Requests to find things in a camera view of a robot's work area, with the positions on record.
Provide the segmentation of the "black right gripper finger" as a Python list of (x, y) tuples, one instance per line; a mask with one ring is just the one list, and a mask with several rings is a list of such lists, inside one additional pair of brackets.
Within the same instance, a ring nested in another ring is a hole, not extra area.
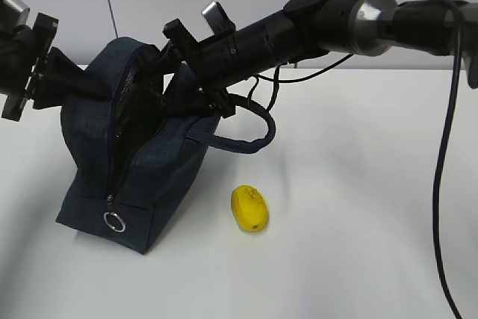
[(133, 84), (154, 91), (163, 91), (164, 76), (175, 73), (182, 61), (183, 56), (178, 49), (163, 48), (157, 57), (137, 71)]
[(165, 94), (148, 89), (147, 94), (152, 97), (152, 103), (147, 107), (147, 114), (152, 119), (212, 117), (217, 114), (206, 95), (199, 90), (180, 90), (178, 93)]

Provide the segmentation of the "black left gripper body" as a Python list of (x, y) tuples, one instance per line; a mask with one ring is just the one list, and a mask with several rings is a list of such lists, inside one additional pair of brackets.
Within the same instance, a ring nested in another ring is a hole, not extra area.
[(19, 25), (1, 31), (1, 94), (6, 100), (1, 118), (18, 122), (28, 100), (33, 98), (34, 68), (49, 53), (58, 29), (58, 19), (38, 13), (33, 27)]

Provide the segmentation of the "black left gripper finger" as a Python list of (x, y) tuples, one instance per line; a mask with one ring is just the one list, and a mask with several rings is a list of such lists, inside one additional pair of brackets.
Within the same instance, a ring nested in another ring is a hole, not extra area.
[(69, 95), (102, 101), (112, 98), (106, 83), (77, 66), (56, 47), (38, 60), (33, 80), (34, 110), (61, 106)]

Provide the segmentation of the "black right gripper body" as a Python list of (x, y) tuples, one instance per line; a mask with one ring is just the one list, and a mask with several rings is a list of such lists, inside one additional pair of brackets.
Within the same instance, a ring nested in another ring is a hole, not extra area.
[(226, 90), (233, 68), (229, 44), (232, 32), (214, 34), (199, 42), (179, 19), (174, 19), (164, 26), (163, 33), (176, 49), (177, 58), (187, 63), (199, 80), (208, 104), (224, 118), (234, 115), (235, 106)]

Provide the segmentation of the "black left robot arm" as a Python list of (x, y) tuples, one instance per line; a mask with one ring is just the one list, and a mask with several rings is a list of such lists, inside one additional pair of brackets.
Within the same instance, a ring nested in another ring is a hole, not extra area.
[(108, 85), (90, 75), (52, 45), (58, 20), (39, 13), (34, 26), (1, 30), (1, 118), (18, 122), (28, 101), (33, 109), (61, 106), (72, 96), (106, 101)]

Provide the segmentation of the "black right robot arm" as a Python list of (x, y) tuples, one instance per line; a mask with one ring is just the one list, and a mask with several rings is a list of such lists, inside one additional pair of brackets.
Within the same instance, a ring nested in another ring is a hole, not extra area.
[(236, 29), (214, 2), (203, 13), (213, 34), (196, 40), (178, 20), (164, 26), (167, 46), (142, 78), (187, 64), (225, 116), (227, 87), (282, 64), (330, 52), (377, 57), (391, 47), (453, 56), (477, 87), (477, 5), (461, 0), (290, 0), (281, 10)]

